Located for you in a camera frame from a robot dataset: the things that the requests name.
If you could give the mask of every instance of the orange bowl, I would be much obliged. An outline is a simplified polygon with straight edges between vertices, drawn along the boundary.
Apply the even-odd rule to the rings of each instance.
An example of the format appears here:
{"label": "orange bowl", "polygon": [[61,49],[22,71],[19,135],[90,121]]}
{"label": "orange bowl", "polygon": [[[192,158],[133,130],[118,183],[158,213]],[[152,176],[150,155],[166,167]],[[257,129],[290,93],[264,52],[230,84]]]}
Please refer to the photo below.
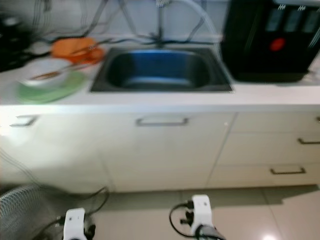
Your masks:
{"label": "orange bowl", "polygon": [[90,47],[95,43],[96,41],[90,37],[61,39],[53,44],[51,55],[55,58],[69,60],[72,63],[78,63],[85,59],[82,62],[83,64],[95,64],[104,57],[103,49],[94,48],[89,51],[78,51]]}

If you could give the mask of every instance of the white cabinet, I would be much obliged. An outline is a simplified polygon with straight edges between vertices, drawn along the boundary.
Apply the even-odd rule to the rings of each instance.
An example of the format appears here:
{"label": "white cabinet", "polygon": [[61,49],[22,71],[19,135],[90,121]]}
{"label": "white cabinet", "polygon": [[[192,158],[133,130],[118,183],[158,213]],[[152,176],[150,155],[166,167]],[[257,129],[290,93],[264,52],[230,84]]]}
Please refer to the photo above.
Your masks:
{"label": "white cabinet", "polygon": [[118,192],[204,188],[232,113],[101,116],[101,154]]}
{"label": "white cabinet", "polygon": [[320,133],[231,133],[218,161],[219,165],[296,163],[320,163]]}
{"label": "white cabinet", "polygon": [[217,166],[208,188],[320,184],[320,164]]}
{"label": "white cabinet", "polygon": [[231,131],[237,133],[320,132],[320,112],[240,112]]}
{"label": "white cabinet", "polygon": [[239,113],[207,187],[320,184],[319,116]]}
{"label": "white cabinet", "polygon": [[107,185],[93,144],[92,120],[86,115],[43,115],[30,127],[12,128],[0,138],[1,182],[31,182],[22,171],[28,169],[40,183],[74,193]]}

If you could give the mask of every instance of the drawer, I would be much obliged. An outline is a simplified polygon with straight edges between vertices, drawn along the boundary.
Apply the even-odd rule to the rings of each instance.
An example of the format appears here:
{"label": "drawer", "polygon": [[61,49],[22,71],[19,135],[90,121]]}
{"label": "drawer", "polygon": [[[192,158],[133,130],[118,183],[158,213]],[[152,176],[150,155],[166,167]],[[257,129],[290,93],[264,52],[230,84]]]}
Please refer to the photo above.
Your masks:
{"label": "drawer", "polygon": [[245,188],[320,184],[320,164],[217,166],[207,188]]}
{"label": "drawer", "polygon": [[218,165],[320,163],[320,133],[231,133]]}
{"label": "drawer", "polygon": [[239,113],[232,132],[320,132],[320,112]]}

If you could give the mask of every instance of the white wall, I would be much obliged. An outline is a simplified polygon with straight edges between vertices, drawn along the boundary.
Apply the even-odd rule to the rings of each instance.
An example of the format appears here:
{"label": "white wall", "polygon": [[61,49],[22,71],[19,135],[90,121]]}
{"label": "white wall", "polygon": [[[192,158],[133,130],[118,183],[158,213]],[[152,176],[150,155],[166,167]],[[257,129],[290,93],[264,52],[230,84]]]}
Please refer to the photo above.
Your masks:
{"label": "white wall", "polygon": [[[157,9],[155,0],[127,0],[127,9],[133,19],[139,34],[149,34],[154,32],[157,27]],[[45,15],[41,13],[40,26],[45,19],[49,23],[49,28],[44,28],[45,32],[74,32],[81,27],[82,8],[81,2],[87,6],[86,24],[89,25],[101,0],[52,0],[51,13]],[[207,0],[207,12],[218,32],[223,29],[226,17],[228,0]],[[14,12],[21,16],[26,24],[31,26],[34,16],[35,0],[0,0],[0,6],[6,11]],[[105,23],[106,19],[118,9],[118,0],[109,0],[104,12],[101,15],[100,23]],[[196,26],[200,17],[190,6],[181,2],[173,2],[164,10],[164,35],[167,38],[185,39],[190,31]],[[92,32],[93,36],[104,30],[105,24],[100,24]],[[121,11],[115,16],[110,25],[107,35],[114,37],[116,35],[130,36],[131,31],[128,27],[124,15]],[[199,29],[194,40],[206,40],[209,36],[205,24]]]}

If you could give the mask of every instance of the stainless steel sink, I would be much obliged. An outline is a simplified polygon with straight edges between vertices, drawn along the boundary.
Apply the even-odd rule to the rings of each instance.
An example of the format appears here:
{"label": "stainless steel sink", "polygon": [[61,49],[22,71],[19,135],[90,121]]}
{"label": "stainless steel sink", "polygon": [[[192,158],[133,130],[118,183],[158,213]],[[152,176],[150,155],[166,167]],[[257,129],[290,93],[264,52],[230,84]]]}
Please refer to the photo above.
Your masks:
{"label": "stainless steel sink", "polygon": [[92,92],[232,91],[208,48],[112,48]]}

